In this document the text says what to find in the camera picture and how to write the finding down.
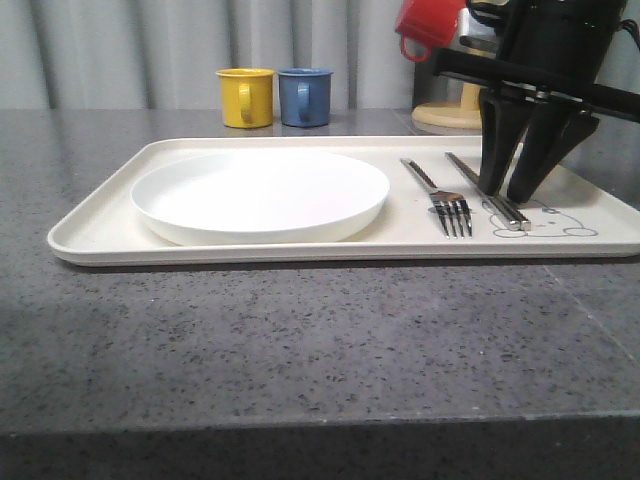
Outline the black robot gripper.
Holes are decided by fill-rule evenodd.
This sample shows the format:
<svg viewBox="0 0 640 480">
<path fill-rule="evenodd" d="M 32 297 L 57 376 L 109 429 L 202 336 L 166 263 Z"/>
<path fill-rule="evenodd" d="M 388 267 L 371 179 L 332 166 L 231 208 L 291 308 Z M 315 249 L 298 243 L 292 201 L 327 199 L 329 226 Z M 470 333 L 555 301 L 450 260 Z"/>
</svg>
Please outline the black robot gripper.
<svg viewBox="0 0 640 480">
<path fill-rule="evenodd" d="M 508 1 L 503 5 L 469 1 L 467 8 L 474 19 L 499 34 L 495 56 L 437 48 L 435 75 L 487 87 L 505 82 L 529 85 L 575 99 L 597 113 L 639 121 L 637 94 L 596 83 L 623 22 L 624 1 Z M 507 197 L 515 203 L 529 201 L 555 166 L 599 125 L 590 112 L 552 103 L 533 111 L 529 102 L 492 89 L 480 91 L 479 107 L 478 187 L 487 195 L 499 193 L 529 123 L 507 189 Z"/>
</svg>

